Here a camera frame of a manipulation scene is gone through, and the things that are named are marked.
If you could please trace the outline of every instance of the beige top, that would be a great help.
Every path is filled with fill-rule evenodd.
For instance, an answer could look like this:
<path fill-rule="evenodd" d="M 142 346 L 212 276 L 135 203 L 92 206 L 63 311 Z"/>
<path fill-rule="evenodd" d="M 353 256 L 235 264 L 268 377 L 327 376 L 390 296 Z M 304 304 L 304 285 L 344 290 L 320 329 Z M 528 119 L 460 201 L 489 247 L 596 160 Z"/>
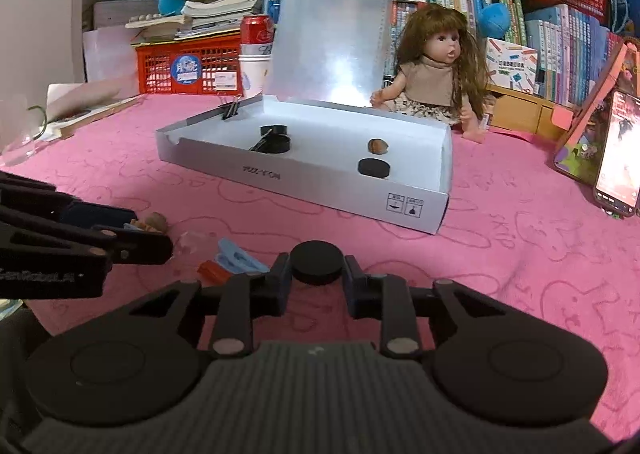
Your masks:
<path fill-rule="evenodd" d="M 404 94 L 409 100 L 421 104 L 451 107 L 453 68 L 423 55 L 418 62 L 400 65 L 406 77 Z"/>

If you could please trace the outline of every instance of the black binder clip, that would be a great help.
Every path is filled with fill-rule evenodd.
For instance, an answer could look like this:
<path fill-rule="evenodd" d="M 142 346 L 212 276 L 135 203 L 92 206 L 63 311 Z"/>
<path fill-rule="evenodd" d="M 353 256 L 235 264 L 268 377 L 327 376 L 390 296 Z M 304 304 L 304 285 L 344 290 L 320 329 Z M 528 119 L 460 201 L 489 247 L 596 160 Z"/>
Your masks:
<path fill-rule="evenodd" d="M 240 99 L 241 97 L 237 96 L 236 98 L 234 98 L 232 102 L 229 102 L 224 106 L 221 106 L 222 108 L 225 109 L 224 113 L 222 113 L 223 120 L 228 120 L 232 116 L 236 116 L 236 114 L 238 114 L 238 108 L 240 107 Z"/>
<path fill-rule="evenodd" d="M 0 298 L 98 297 L 113 264 L 167 262 L 168 236 L 124 228 L 137 218 L 0 173 Z"/>

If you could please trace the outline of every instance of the silver rivet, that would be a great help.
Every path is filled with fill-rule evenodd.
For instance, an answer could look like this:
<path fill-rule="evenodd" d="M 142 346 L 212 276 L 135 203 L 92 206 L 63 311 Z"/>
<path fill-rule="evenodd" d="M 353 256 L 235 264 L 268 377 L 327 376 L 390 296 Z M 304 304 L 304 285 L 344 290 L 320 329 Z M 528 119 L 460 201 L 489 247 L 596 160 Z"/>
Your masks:
<path fill-rule="evenodd" d="M 238 339 L 219 339 L 213 342 L 212 348 L 219 355 L 237 355 L 244 349 L 244 342 Z"/>
<path fill-rule="evenodd" d="M 387 342 L 386 348 L 396 355 L 408 355 L 418 350 L 418 342 L 409 337 L 398 337 Z"/>

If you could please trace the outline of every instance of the smartphone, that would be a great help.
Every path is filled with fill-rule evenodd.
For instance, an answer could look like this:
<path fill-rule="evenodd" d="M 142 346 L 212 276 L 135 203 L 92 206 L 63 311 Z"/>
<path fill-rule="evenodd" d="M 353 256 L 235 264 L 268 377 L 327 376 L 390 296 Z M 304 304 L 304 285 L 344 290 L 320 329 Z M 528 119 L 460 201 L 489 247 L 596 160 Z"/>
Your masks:
<path fill-rule="evenodd" d="M 640 194 L 640 99 L 613 91 L 610 102 L 594 196 L 604 208 L 629 217 Z"/>

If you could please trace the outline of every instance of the colorful box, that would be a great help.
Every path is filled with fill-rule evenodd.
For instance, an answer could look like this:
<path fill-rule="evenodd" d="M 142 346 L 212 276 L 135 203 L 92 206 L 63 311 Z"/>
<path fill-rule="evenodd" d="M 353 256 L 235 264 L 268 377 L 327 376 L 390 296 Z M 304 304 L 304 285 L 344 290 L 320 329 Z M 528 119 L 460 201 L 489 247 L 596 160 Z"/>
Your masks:
<path fill-rule="evenodd" d="M 530 95 L 534 93 L 538 50 L 488 38 L 485 57 L 491 83 Z"/>

